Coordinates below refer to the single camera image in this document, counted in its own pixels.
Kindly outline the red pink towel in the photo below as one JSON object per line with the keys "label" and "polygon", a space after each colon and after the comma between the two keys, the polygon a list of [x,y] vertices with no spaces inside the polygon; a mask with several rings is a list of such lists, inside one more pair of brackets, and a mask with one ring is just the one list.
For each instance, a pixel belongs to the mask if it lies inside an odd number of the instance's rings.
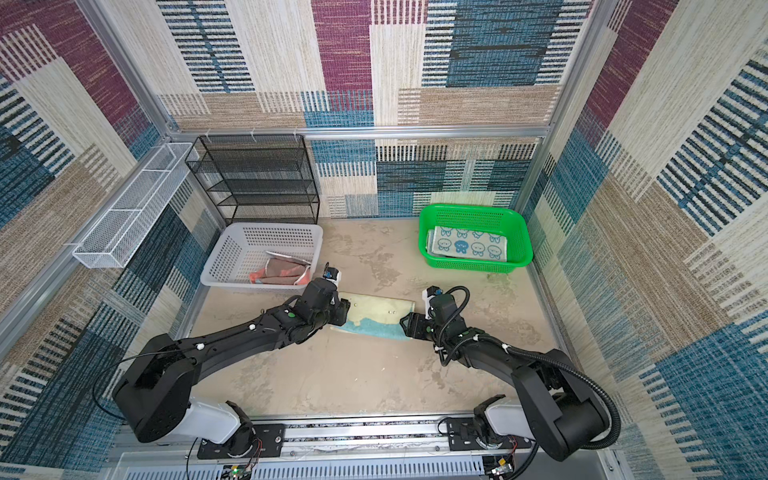
{"label": "red pink towel", "polygon": [[267,251],[265,266],[249,274],[251,284],[299,286],[309,282],[309,261],[277,252]]}

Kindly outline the pale green teal towel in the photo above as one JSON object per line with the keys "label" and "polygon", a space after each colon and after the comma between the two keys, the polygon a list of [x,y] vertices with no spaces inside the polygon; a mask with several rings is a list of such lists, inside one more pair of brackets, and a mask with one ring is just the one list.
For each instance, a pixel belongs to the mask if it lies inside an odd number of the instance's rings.
{"label": "pale green teal towel", "polygon": [[414,311],[413,301],[349,292],[342,292],[341,297],[350,302],[350,309],[346,323],[334,326],[335,330],[387,340],[408,340],[400,320]]}

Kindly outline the blue bunny pattern towel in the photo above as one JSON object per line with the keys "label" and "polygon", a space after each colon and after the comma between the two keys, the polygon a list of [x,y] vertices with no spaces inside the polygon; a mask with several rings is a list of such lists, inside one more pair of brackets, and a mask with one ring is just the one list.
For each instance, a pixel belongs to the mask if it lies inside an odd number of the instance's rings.
{"label": "blue bunny pattern towel", "polygon": [[439,257],[507,261],[507,238],[487,232],[437,226],[427,232],[426,246]]}

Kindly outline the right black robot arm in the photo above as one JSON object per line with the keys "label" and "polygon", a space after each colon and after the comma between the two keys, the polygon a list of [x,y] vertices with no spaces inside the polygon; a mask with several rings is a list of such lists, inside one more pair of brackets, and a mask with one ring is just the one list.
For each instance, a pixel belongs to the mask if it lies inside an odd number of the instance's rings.
{"label": "right black robot arm", "polygon": [[431,342],[443,366],[456,361],[511,385],[533,439],[555,460],[608,448],[619,439],[621,417],[605,389],[560,350],[525,350],[467,326],[462,313],[468,301],[456,302],[458,290],[429,288],[426,312],[400,319],[405,336]]}

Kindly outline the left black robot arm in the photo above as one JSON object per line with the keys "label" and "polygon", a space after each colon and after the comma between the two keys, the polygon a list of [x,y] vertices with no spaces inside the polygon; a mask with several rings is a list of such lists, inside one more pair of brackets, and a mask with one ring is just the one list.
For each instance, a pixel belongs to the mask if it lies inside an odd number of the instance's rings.
{"label": "left black robot arm", "polygon": [[201,380],[257,354],[300,345],[326,325],[342,326],[351,303],[337,285],[316,278],[304,292],[240,325],[207,335],[152,338],[113,390],[113,400],[141,443],[177,430],[193,410]]}

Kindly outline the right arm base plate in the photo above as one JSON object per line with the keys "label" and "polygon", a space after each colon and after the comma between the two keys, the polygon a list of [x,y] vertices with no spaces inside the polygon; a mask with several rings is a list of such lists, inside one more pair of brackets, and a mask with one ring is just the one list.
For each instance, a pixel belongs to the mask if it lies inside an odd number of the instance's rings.
{"label": "right arm base plate", "polygon": [[533,445],[528,438],[495,433],[478,417],[444,417],[438,422],[437,431],[447,438],[451,451],[526,449]]}

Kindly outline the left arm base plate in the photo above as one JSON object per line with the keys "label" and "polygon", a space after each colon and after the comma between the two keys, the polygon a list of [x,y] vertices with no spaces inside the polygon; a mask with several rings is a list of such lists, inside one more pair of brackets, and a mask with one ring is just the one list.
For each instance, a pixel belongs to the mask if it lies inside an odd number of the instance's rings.
{"label": "left arm base plate", "polygon": [[281,455],[286,425],[281,423],[253,424],[239,428],[223,444],[203,440],[198,448],[198,460],[248,460],[277,458]]}

